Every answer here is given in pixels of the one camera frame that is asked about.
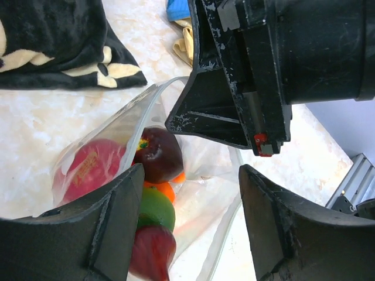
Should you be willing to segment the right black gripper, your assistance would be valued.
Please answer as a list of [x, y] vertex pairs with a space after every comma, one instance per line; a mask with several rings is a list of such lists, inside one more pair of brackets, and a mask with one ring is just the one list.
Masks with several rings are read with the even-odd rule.
[[279, 154], [290, 140], [291, 106], [279, 67], [275, 1], [190, 1], [193, 70], [165, 121], [255, 155]]

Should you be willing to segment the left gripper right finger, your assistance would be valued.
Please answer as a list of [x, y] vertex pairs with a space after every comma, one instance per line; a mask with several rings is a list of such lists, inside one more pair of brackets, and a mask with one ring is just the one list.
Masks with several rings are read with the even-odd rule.
[[239, 168], [257, 280], [373, 280], [374, 221], [327, 209]]

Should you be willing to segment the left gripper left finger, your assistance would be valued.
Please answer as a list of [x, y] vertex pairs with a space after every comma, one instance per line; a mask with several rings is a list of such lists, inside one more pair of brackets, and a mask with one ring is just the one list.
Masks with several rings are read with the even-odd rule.
[[1, 220], [2, 280], [125, 280], [142, 165], [39, 217]]

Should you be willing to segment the small dark red toy fruit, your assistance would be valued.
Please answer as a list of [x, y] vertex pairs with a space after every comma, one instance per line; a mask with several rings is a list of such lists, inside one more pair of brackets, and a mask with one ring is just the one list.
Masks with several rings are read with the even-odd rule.
[[143, 280], [169, 280], [169, 266], [175, 253], [176, 241], [169, 229], [144, 226], [135, 233], [129, 272]]

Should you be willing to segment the dark purple toy fruit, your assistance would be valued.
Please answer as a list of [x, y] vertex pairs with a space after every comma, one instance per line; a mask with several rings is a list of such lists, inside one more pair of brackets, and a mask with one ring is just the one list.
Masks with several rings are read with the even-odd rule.
[[172, 133], [158, 127], [146, 127], [134, 156], [134, 163], [144, 167], [145, 181], [161, 184], [183, 172], [182, 151]]

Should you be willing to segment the green toy lime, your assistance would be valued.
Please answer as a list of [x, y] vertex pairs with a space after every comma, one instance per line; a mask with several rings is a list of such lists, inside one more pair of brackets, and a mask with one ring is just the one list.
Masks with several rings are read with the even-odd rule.
[[173, 232], [175, 209], [166, 195], [153, 188], [144, 188], [139, 208], [137, 228], [161, 225]]

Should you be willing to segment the red toy apple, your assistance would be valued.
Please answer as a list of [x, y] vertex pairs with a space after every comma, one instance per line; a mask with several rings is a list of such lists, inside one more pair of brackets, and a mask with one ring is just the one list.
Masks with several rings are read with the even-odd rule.
[[57, 169], [53, 177], [54, 205], [70, 203], [114, 179], [125, 146], [111, 139], [96, 139], [83, 145]]

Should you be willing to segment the clear polka dot zip bag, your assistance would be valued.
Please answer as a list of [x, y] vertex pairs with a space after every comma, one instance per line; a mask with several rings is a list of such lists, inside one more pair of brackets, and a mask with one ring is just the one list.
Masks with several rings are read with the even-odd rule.
[[[99, 166], [109, 182], [130, 166], [136, 142], [146, 127], [163, 128], [169, 111], [187, 84], [176, 77], [148, 87], [104, 123], [60, 154], [54, 168], [55, 204], [68, 202], [68, 192], [83, 189], [86, 177]], [[174, 280], [218, 280], [216, 272], [226, 239], [240, 208], [238, 149], [195, 136], [179, 135], [183, 174], [171, 181], [175, 193], [176, 255]]]

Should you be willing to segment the orange toy fruit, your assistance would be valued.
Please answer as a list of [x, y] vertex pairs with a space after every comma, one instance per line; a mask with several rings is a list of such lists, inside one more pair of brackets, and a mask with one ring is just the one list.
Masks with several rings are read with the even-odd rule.
[[173, 203], [175, 200], [175, 191], [177, 191], [185, 181], [186, 181], [186, 176], [185, 176], [185, 173], [182, 172], [175, 179], [168, 181], [168, 182], [160, 183], [160, 184], [153, 184], [153, 183], [149, 183], [145, 181], [144, 187], [157, 189], [158, 191], [163, 193], [165, 196], [167, 196], [167, 198], [171, 201], [171, 203]]

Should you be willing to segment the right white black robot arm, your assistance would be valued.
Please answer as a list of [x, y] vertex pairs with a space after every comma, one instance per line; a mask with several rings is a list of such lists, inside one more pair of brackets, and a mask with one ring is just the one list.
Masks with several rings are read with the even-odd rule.
[[193, 68], [169, 132], [270, 157], [292, 105], [374, 97], [373, 1], [190, 1]]

